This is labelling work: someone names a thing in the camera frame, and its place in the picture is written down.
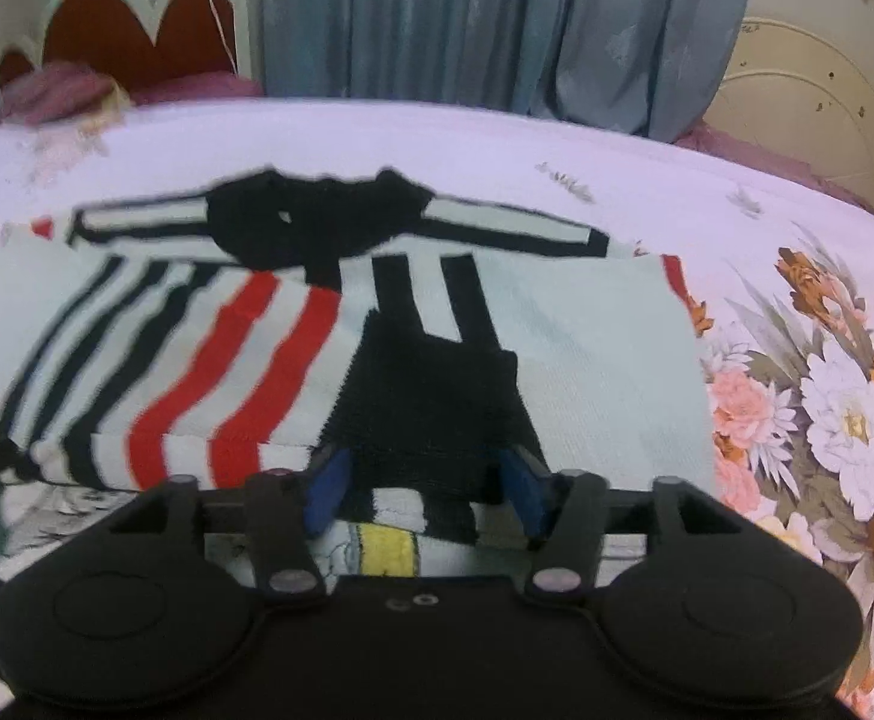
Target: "heart-shaped headboard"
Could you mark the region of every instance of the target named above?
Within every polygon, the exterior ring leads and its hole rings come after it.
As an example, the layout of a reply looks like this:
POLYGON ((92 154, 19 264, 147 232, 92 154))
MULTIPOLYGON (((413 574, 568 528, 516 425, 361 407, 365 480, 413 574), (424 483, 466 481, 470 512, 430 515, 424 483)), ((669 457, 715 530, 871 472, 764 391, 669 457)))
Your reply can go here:
MULTIPOLYGON (((251 76, 246 0, 213 0, 227 47, 251 76)), ((191 74, 232 71, 209 0, 52 0, 38 42, 0 60, 0 86, 55 60, 89 65, 128 92, 191 74)))

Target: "red stripe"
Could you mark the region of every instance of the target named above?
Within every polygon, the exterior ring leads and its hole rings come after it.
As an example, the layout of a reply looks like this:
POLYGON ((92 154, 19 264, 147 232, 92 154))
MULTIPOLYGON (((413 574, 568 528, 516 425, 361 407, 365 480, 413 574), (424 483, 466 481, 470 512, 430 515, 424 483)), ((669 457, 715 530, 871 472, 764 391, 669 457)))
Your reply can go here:
POLYGON ((42 238, 46 238, 48 241, 53 240, 54 220, 50 217, 35 218, 30 223, 30 229, 34 235, 39 235, 42 238))
POLYGON ((270 357, 261 381, 210 440, 210 471, 218 488, 239 487, 261 470, 258 445, 267 442, 290 411, 340 308, 339 293, 311 289, 304 311, 270 357))
POLYGON ((136 418, 127 436, 127 457, 141 490, 167 478, 164 434, 217 386, 279 287, 274 274, 261 272, 247 279, 231 302, 217 312, 213 327, 184 375, 136 418))
POLYGON ((684 268, 681 266, 680 257, 665 254, 661 259, 664 260, 664 271, 668 275, 668 283, 674 295, 685 303, 688 302, 690 295, 687 292, 687 282, 684 281, 684 268))

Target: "bed sheet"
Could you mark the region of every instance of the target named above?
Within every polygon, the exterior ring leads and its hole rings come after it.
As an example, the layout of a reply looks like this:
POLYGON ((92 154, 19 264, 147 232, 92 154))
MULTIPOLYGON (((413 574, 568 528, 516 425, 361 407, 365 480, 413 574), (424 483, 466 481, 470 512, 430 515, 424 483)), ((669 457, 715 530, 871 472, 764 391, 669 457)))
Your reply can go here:
MULTIPOLYGON (((42 171, 37 137, 0 128, 0 225, 269 165, 345 178, 393 166, 442 193, 594 225, 634 253, 679 255, 714 415, 713 456, 701 461, 714 464, 726 503, 853 590, 866 638, 842 697, 874 718, 874 218, 866 212, 672 146, 439 106, 155 108, 128 114, 96 133, 94 148, 42 171)), ((0 501, 0 575, 121 500, 16 490, 0 501)), ((378 536, 387 554, 414 548, 378 536)), ((328 536, 328 571, 352 541, 347 529, 328 536)), ((378 559, 365 557, 364 568, 378 559)))

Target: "striped cloth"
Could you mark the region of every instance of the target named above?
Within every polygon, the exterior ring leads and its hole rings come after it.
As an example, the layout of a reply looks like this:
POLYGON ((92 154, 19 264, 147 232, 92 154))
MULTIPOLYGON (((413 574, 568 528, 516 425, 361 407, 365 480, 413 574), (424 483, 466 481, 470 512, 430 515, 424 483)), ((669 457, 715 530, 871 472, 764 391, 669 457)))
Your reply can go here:
POLYGON ((520 543, 494 446, 710 490, 679 263, 623 254, 394 172, 265 172, 10 225, 0 437, 27 478, 0 488, 230 487, 336 442, 355 459, 344 519, 472 545, 520 543))

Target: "curtain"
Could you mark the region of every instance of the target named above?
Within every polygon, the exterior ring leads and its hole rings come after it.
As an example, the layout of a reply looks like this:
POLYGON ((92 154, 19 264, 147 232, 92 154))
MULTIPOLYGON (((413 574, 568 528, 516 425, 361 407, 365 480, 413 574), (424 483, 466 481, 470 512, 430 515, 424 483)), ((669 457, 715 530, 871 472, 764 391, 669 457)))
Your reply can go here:
POLYGON ((263 0, 276 97, 424 100, 672 140, 747 0, 263 0))

